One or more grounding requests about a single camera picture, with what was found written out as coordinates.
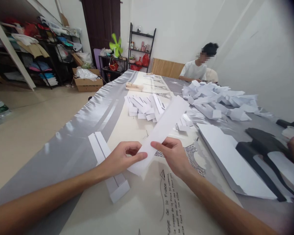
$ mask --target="paper pile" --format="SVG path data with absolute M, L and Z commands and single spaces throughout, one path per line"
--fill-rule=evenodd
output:
M 276 195 L 235 149 L 235 140 L 219 127 L 199 124 L 199 131 L 233 191 L 243 195 L 276 199 Z
M 228 86 L 194 80 L 189 86 L 184 86 L 182 91 L 183 98 L 209 119 L 220 119 L 224 114 L 235 121 L 247 121 L 251 118 L 246 112 L 258 111 L 257 95 L 244 95 L 244 91 L 232 91 Z M 220 103 L 235 109 L 230 110 Z
M 148 97 L 124 96 L 128 106 L 128 114 L 130 117 L 137 116 L 138 119 L 147 119 L 147 121 L 158 122 L 166 110 L 166 105 L 159 99 L 156 94 Z M 176 124 L 176 129 L 187 131 L 193 123 L 184 114 Z
M 111 151 L 101 132 L 90 134 L 88 139 L 97 159 L 97 165 L 99 165 L 110 155 Z M 130 190 L 130 186 L 127 180 L 124 178 L 123 174 L 118 174 L 114 177 L 111 177 L 105 180 L 105 182 L 113 203 L 116 203 Z

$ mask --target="cardboard box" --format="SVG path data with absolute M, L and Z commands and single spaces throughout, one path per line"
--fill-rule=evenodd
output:
M 73 73 L 75 74 L 77 68 L 72 69 Z M 100 75 L 99 70 L 97 69 L 89 69 L 89 71 L 96 75 Z M 102 79 L 97 79 L 96 81 L 93 81 L 90 79 L 74 78 L 74 81 L 77 86 L 78 92 L 98 91 L 104 85 Z
M 75 53 L 73 53 L 72 56 L 77 64 L 77 66 L 81 67 L 83 65 L 83 61 Z

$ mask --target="plastic bag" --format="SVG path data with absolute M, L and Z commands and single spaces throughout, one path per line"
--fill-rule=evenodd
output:
M 63 45 L 58 44 L 56 48 L 56 52 L 58 55 L 59 61 L 63 61 L 64 63 L 71 63 L 73 62 L 73 56 L 71 55 L 70 51 L 65 49 Z
M 149 56 L 148 56 L 148 54 L 146 53 L 146 54 L 143 56 L 143 66 L 148 67 L 148 65 L 149 65 Z
M 92 62 L 92 57 L 91 57 L 91 53 L 75 53 L 81 60 L 83 63 L 89 63 L 91 68 L 94 68 L 94 64 Z
M 74 49 L 74 51 L 79 51 L 80 49 L 82 49 L 82 44 L 80 44 L 80 43 L 77 43 L 77 42 L 74 42 L 73 43 L 73 49 Z
M 131 65 L 131 70 L 139 71 L 142 67 Z
M 96 79 L 98 78 L 98 76 L 96 74 L 92 73 L 88 69 L 82 69 L 82 67 L 77 67 L 77 70 L 75 72 L 75 76 L 77 78 L 90 79 L 92 81 L 96 81 Z
M 138 65 L 138 66 L 142 66 L 143 65 L 143 63 L 140 61 L 140 59 L 141 59 L 141 57 L 139 57 L 139 61 L 136 61 L 135 62 L 135 64 Z
M 119 65 L 119 67 L 118 67 L 118 71 L 119 72 L 122 72 L 122 71 L 124 71 L 124 62 L 121 62 L 121 61 L 117 61 L 117 63 L 118 63 L 118 65 Z

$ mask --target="finger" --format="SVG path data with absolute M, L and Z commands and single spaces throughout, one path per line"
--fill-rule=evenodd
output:
M 134 156 L 137 154 L 137 152 L 138 152 L 138 149 L 129 149 L 125 153 Z
M 147 153 L 146 152 L 140 152 L 132 157 L 128 157 L 127 159 L 130 162 L 130 166 L 133 165 L 136 162 L 139 162 L 143 159 L 147 158 Z
M 125 151 L 128 150 L 139 150 L 141 148 L 141 143 L 138 141 L 128 141 L 128 142 L 123 142 L 124 143 L 124 148 Z
M 168 155 L 170 153 L 170 148 L 168 147 L 165 147 L 164 145 L 162 145 L 161 143 L 159 142 L 155 142 L 155 141 L 152 141 L 150 143 L 150 145 L 155 148 L 156 150 L 159 150 L 160 152 L 162 152 L 164 155 Z
M 167 137 L 164 141 L 163 141 L 163 145 L 171 145 L 171 146 L 175 146 L 180 144 L 181 141 L 179 139 L 175 139 L 175 138 L 171 138 L 171 137 Z

